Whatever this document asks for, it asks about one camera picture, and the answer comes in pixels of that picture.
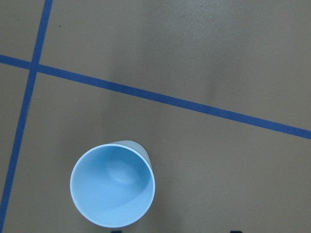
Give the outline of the light blue cup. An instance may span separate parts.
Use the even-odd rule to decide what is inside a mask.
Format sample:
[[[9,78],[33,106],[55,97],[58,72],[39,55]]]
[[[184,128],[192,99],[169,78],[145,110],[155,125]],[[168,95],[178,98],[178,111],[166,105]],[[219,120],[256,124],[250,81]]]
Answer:
[[[85,152],[73,167],[69,187],[81,215],[107,228],[138,221],[151,207],[156,192],[149,155],[131,140]]]

